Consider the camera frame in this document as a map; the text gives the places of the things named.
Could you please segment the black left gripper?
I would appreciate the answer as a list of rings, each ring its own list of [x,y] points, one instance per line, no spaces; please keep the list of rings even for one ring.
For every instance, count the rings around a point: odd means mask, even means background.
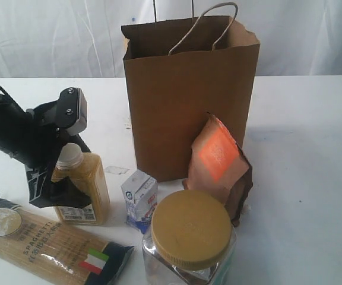
[[[64,146],[55,124],[55,111],[55,101],[31,112],[18,110],[12,103],[0,103],[0,151],[26,165],[30,204],[38,208],[84,208],[91,204],[91,198],[69,176],[57,182],[51,180]],[[91,152],[79,134],[69,136],[68,142],[78,145],[83,153]]]

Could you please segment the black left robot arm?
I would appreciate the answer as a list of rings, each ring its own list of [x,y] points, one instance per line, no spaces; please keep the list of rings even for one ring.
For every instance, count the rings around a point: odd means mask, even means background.
[[[0,151],[25,166],[29,202],[39,208],[84,208],[91,198],[70,178],[52,182],[62,148],[68,143],[90,152],[80,137],[87,127],[87,101],[80,88],[61,91],[59,99],[23,110],[0,86]]]

